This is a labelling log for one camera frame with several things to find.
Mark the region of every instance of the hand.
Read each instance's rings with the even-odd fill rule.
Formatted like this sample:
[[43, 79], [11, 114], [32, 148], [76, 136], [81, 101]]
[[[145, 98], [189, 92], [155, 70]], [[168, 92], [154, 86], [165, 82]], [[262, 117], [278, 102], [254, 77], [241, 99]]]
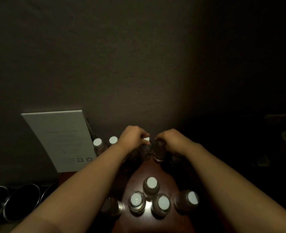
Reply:
[[127, 126], [120, 135], [117, 144], [120, 145], [127, 154], [138, 148], [140, 145], [149, 145], [150, 142], [143, 138], [149, 137], [149, 133], [138, 126]]
[[187, 148], [194, 144], [176, 129], [170, 129], [159, 133], [155, 140], [162, 139], [166, 142], [166, 149], [172, 154], [181, 154], [185, 156]]

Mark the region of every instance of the white card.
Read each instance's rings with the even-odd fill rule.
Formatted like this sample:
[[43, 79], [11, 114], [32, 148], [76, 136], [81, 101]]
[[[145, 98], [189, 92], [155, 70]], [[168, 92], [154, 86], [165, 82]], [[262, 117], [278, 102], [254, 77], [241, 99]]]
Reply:
[[21, 114], [57, 172], [75, 172], [96, 158], [82, 110]]

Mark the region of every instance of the finger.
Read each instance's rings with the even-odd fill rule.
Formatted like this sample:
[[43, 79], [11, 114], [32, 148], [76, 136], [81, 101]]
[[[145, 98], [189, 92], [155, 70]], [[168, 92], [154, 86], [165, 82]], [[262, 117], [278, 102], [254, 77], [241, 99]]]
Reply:
[[157, 141], [158, 139], [164, 139], [164, 133], [165, 133], [165, 132], [159, 133], [159, 134], [155, 137], [155, 141]]
[[146, 138], [146, 137], [149, 137], [149, 136], [150, 136], [150, 134], [147, 133], [143, 128], [141, 128], [141, 137]]
[[142, 144], [144, 144], [144, 145], [150, 145], [150, 142], [147, 140], [142, 139], [141, 141], [142, 141]]

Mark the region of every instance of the dark wall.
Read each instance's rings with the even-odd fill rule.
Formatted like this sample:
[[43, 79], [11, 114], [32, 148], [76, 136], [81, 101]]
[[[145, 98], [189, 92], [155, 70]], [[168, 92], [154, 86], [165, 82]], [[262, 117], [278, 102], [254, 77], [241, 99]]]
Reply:
[[286, 112], [286, 0], [0, 0], [0, 184], [56, 178], [21, 113], [104, 139]]

